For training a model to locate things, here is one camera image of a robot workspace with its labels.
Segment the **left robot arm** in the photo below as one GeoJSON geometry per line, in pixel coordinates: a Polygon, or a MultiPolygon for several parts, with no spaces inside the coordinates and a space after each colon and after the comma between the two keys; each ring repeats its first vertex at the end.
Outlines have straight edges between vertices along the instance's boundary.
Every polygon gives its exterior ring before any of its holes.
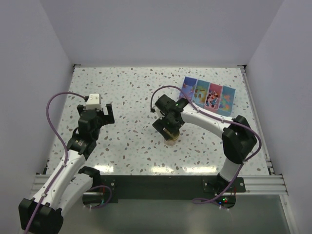
{"type": "Polygon", "coordinates": [[[65,146],[65,153],[55,171],[30,199],[19,204],[21,228],[25,233],[57,234],[63,225],[65,213],[87,191],[107,195],[97,209],[112,198],[112,189],[104,185],[99,170],[85,166],[95,149],[100,129],[115,122],[111,104],[106,105],[107,114],[99,104],[78,105],[78,126],[65,146]]]}

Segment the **purple candy box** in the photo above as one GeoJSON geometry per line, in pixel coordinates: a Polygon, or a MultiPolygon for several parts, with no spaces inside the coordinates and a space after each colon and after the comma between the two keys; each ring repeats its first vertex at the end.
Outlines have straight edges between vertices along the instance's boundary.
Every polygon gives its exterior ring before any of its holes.
{"type": "Polygon", "coordinates": [[[179,98],[187,98],[193,102],[197,81],[198,79],[196,78],[185,77],[181,87],[182,92],[180,93],[179,98]]]}

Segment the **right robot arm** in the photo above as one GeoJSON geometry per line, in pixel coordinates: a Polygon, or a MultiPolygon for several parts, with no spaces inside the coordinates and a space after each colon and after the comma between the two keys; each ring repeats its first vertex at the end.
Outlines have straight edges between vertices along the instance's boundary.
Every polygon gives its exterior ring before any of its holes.
{"type": "Polygon", "coordinates": [[[224,192],[234,186],[238,169],[257,143],[256,135],[246,118],[210,114],[209,111],[190,103],[185,98],[174,101],[166,95],[162,95],[155,102],[151,112],[158,115],[153,127],[166,141],[176,140],[180,128],[185,123],[193,124],[219,137],[226,159],[218,173],[217,186],[224,192]]]}

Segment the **clear plastic jar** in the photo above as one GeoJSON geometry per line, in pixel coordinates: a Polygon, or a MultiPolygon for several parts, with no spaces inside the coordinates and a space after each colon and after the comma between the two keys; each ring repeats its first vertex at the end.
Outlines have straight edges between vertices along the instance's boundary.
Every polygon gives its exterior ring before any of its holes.
{"type": "Polygon", "coordinates": [[[174,146],[175,144],[178,143],[178,140],[179,140],[179,137],[176,137],[176,138],[173,138],[173,139],[169,139],[169,140],[164,139],[164,144],[166,146],[174,146]]]}

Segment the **light blue candy box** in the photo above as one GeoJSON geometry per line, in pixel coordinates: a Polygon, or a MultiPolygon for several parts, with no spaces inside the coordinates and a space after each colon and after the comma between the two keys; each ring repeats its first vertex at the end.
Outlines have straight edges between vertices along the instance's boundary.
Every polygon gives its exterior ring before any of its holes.
{"type": "Polygon", "coordinates": [[[221,92],[221,98],[219,99],[219,106],[217,113],[229,117],[232,113],[232,108],[234,104],[235,89],[228,86],[223,86],[221,92]]]}

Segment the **pink candy box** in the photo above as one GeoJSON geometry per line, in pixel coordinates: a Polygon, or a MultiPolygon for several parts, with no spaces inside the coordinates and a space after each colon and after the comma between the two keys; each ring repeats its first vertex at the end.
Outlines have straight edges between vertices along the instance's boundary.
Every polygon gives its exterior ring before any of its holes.
{"type": "Polygon", "coordinates": [[[214,113],[217,112],[219,108],[219,104],[220,104],[222,90],[223,90],[223,86],[210,83],[205,105],[204,105],[204,108],[206,110],[209,110],[214,113]]]}

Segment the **gold jar lid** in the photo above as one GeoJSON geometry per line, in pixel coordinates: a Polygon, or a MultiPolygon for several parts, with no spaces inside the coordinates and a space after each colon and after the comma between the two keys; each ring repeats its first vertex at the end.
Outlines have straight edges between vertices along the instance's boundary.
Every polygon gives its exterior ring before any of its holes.
{"type": "Polygon", "coordinates": [[[179,136],[180,136],[180,132],[176,131],[173,133],[170,133],[168,130],[165,129],[165,133],[167,134],[167,141],[176,141],[178,140],[179,136]]]}

